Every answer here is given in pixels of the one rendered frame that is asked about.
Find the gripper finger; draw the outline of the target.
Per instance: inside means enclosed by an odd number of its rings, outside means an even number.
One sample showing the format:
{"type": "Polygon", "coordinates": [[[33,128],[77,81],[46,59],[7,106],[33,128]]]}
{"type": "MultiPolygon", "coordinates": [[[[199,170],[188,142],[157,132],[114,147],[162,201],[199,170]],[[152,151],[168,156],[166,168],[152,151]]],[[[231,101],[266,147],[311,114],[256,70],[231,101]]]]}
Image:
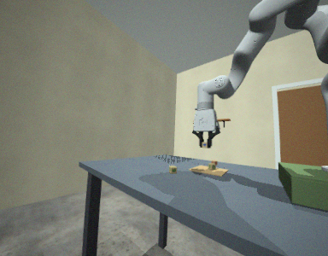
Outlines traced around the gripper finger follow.
{"type": "Polygon", "coordinates": [[[212,146],[212,139],[216,136],[220,134],[220,130],[218,128],[218,126],[216,126],[216,130],[215,133],[213,133],[212,131],[208,132],[208,140],[207,140],[207,148],[211,148],[212,146]],[[211,135],[212,134],[212,135],[211,135]]]}
{"type": "Polygon", "coordinates": [[[200,148],[201,148],[201,147],[202,147],[202,142],[204,142],[204,139],[203,139],[203,131],[202,131],[202,134],[201,134],[200,131],[197,133],[197,132],[194,131],[194,130],[193,130],[192,133],[195,134],[195,135],[199,138],[199,146],[200,146],[200,148]]]}

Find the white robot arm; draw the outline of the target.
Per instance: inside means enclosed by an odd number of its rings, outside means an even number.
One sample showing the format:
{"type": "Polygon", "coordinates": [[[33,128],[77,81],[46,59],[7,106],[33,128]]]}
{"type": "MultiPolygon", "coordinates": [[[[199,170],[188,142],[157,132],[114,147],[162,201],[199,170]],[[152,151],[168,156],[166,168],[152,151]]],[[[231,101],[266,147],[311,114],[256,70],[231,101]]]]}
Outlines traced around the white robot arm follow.
{"type": "Polygon", "coordinates": [[[249,14],[249,31],[232,57],[231,71],[197,86],[197,107],[214,109],[214,94],[230,98],[243,82],[252,62],[272,36],[277,15],[284,13],[289,29],[310,32],[318,58],[328,64],[328,5],[319,0],[262,0],[249,14]]]}

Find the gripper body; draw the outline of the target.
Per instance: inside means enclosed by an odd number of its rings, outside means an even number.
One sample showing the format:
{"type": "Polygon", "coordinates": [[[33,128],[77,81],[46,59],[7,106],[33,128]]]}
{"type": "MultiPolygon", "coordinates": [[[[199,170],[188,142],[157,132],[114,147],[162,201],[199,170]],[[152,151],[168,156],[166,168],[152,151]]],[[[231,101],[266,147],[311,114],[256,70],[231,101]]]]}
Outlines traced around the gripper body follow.
{"type": "Polygon", "coordinates": [[[195,113],[194,118],[194,131],[203,132],[215,132],[216,126],[218,126],[217,115],[212,108],[201,108],[195,113]]]}

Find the beige flat mat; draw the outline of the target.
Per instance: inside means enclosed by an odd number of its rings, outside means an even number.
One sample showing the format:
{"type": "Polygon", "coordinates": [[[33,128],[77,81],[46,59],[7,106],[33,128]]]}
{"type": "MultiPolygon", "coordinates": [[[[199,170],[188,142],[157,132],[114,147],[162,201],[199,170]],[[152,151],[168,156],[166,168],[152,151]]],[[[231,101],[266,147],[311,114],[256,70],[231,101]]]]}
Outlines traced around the beige flat mat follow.
{"type": "Polygon", "coordinates": [[[206,173],[206,174],[215,175],[215,176],[219,176],[219,177],[222,177],[224,174],[226,174],[228,172],[228,170],[220,169],[220,168],[216,168],[216,170],[211,170],[211,169],[208,169],[208,166],[197,166],[197,167],[189,169],[189,171],[201,172],[201,173],[206,173]]]}

